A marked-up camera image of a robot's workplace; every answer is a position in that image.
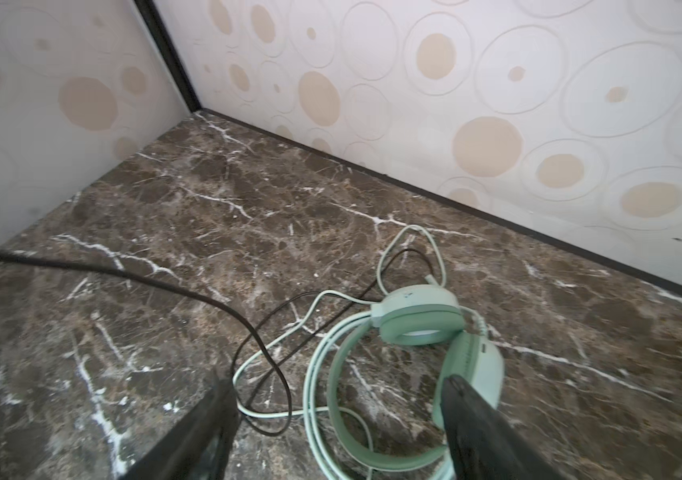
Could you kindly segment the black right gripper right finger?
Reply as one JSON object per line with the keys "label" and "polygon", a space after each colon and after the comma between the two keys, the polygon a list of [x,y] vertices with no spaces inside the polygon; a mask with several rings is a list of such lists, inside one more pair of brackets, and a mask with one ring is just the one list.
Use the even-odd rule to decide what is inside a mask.
{"label": "black right gripper right finger", "polygon": [[463,377],[443,380],[440,408],[456,478],[563,477]]}

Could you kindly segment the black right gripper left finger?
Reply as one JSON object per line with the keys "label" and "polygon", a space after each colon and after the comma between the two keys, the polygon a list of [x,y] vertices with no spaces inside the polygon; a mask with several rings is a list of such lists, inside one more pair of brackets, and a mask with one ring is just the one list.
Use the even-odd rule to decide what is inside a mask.
{"label": "black right gripper left finger", "polygon": [[210,390],[123,476],[125,479],[222,479],[240,424],[232,380]]}

